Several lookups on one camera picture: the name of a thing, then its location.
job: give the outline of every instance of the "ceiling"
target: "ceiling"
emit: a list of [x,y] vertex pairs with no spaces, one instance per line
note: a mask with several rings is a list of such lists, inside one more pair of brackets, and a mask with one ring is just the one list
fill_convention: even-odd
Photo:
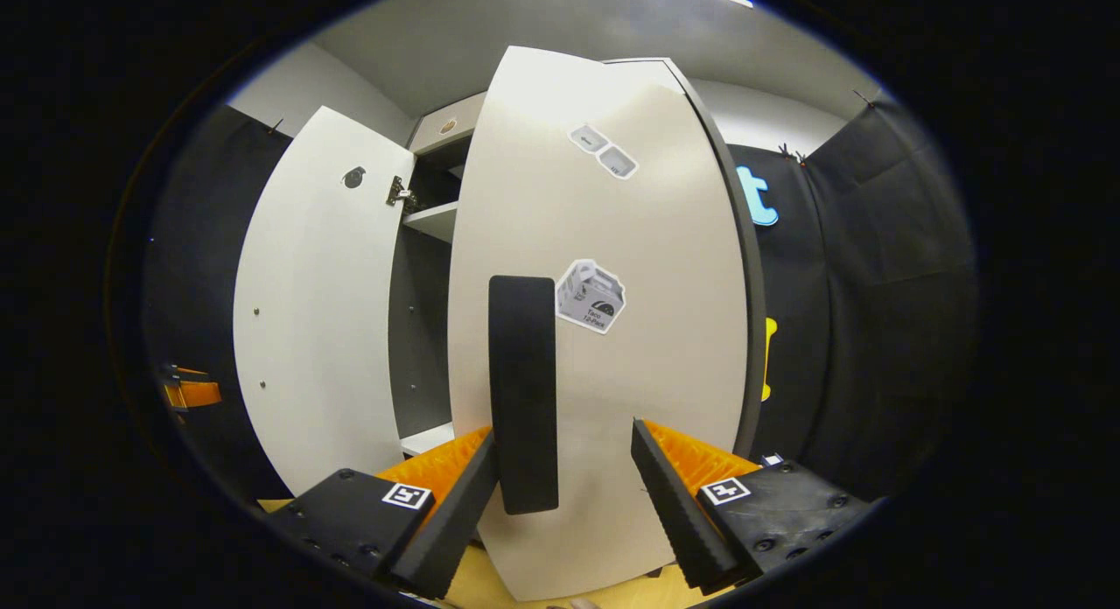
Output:
[[879,84],[758,4],[728,0],[381,0],[312,38],[405,114],[484,91],[507,46],[584,58],[672,58],[689,78],[851,119]]

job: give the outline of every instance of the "cabinet door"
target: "cabinet door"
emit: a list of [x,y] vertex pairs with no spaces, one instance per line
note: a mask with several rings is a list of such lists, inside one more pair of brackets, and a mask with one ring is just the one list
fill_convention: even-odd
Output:
[[292,495],[348,467],[401,460],[389,385],[389,281],[408,186],[404,148],[329,107],[288,146],[237,266],[237,377],[261,447]]
[[[595,259],[625,287],[607,334],[556,319],[559,508],[510,516],[498,485],[479,523],[517,600],[673,561],[631,460],[633,418],[724,450],[738,431],[747,306],[728,186],[687,95],[648,68],[510,47],[463,176],[448,297],[457,433],[491,423],[493,274],[560,282],[576,259]],[[636,161],[633,174],[569,138],[584,123]]]

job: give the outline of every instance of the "black curtain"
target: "black curtain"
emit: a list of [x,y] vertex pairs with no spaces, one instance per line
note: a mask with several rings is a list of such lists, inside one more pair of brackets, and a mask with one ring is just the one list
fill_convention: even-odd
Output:
[[778,330],[752,455],[788,455],[865,499],[895,494],[967,411],[976,255],[943,158],[892,102],[803,167],[731,151],[780,215],[755,227]]
[[153,373],[177,363],[218,383],[222,401],[185,413],[180,428],[215,478],[249,503],[291,497],[253,431],[233,355],[241,245],[288,143],[264,123],[217,106],[175,159],[144,257],[141,325]]

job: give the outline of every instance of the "open cabinet door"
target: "open cabinet door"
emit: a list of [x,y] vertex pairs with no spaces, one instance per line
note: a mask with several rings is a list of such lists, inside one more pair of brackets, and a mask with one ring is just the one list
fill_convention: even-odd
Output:
[[389,282],[412,153],[329,107],[308,120],[253,212],[237,266],[237,378],[293,496],[332,471],[400,462]]
[[[724,450],[739,429],[744,254],[724,167],[673,78],[663,62],[510,47],[475,128],[448,298],[456,432],[492,422],[494,274],[561,282],[592,259],[625,297],[605,334],[554,319],[559,507],[507,515],[500,484],[479,523],[517,600],[588,592],[673,561],[631,460],[633,418]],[[594,133],[572,138],[584,125]]]

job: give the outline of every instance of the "white wall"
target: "white wall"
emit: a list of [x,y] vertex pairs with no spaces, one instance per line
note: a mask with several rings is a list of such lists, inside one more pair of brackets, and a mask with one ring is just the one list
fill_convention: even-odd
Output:
[[792,99],[724,82],[689,78],[711,112],[725,142],[808,156],[837,134],[847,120]]
[[283,119],[277,130],[292,138],[319,106],[342,112],[400,146],[416,123],[368,79],[315,43],[304,43],[272,63],[227,103],[270,127]]

